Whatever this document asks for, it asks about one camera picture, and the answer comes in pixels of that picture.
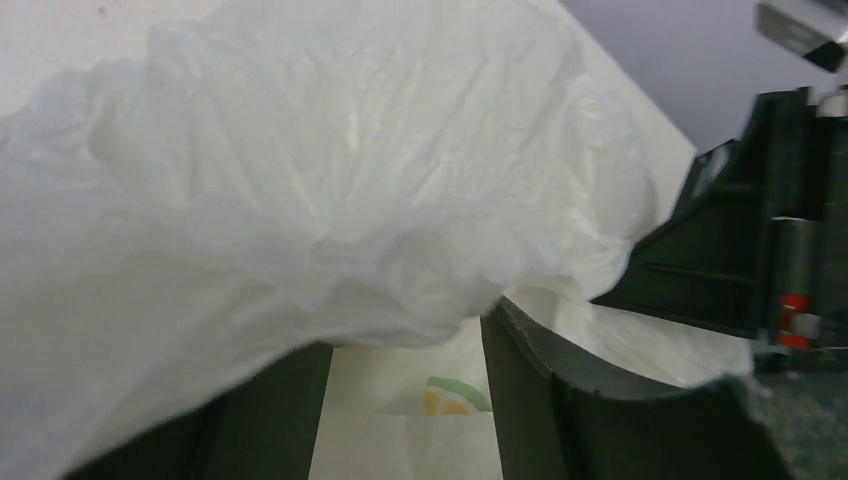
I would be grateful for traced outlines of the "white plastic bag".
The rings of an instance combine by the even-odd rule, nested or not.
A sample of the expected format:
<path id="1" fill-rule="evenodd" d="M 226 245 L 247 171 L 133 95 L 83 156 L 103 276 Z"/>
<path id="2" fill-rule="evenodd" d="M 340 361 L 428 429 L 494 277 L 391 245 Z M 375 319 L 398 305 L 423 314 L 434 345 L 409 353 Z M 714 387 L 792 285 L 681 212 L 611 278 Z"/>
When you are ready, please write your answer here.
<path id="1" fill-rule="evenodd" d="M 1 120 L 1 475 L 313 342 L 376 398 L 504 296 L 638 376 L 747 341 L 595 307 L 693 152 L 555 1 L 231 1 Z"/>

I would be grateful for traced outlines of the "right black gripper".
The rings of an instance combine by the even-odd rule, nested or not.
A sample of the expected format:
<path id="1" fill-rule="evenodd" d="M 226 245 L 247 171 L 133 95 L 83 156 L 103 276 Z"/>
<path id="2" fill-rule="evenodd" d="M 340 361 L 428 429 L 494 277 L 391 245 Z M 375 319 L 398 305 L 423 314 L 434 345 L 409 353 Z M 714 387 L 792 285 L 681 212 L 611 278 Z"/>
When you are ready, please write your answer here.
<path id="1" fill-rule="evenodd" d="M 739 142 L 695 158 L 670 218 L 597 306 L 758 339 L 847 368 L 847 109 L 758 96 Z"/>

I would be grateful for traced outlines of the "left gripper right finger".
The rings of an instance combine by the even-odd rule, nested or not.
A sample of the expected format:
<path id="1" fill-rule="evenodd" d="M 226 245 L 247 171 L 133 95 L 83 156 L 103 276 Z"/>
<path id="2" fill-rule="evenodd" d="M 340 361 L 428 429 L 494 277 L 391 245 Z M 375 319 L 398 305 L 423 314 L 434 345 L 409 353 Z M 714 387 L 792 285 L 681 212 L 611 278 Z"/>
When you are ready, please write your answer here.
<path id="1" fill-rule="evenodd" d="M 617 367 L 509 300 L 481 321 L 507 479 L 787 479 L 743 382 L 678 388 Z"/>

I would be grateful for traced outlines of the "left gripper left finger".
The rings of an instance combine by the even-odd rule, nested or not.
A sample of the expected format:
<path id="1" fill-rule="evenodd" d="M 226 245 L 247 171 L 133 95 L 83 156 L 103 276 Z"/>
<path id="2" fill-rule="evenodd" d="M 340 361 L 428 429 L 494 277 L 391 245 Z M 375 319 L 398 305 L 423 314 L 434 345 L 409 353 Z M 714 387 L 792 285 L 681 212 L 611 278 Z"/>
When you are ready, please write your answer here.
<path id="1" fill-rule="evenodd" d="M 307 480 L 333 354 L 301 348 L 209 404 L 70 473 L 98 479 Z"/>

